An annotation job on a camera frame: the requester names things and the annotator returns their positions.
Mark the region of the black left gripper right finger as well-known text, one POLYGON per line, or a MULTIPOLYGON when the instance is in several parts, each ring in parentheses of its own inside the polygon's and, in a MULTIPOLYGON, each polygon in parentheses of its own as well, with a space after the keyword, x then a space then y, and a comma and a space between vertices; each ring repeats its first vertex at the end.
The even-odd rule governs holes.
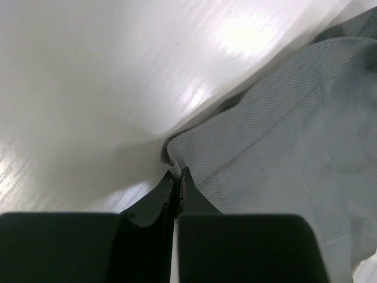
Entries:
POLYGON ((180 179, 180 282, 329 282, 315 234, 298 215, 225 215, 180 179))

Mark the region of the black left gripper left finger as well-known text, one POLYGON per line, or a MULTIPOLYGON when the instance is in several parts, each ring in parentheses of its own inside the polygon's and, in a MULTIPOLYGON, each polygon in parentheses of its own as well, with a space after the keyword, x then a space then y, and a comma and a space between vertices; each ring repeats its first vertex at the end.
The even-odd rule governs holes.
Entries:
POLYGON ((120 213, 4 213, 2 282, 169 282, 174 179, 120 213))

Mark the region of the grey pleated skirt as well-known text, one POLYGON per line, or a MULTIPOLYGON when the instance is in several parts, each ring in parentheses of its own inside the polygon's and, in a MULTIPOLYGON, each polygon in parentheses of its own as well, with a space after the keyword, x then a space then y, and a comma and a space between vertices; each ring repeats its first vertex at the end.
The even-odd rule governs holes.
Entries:
POLYGON ((376 9, 319 35, 241 100, 173 136, 161 159, 188 167, 223 213, 294 213, 314 229, 333 282, 376 250, 376 9))

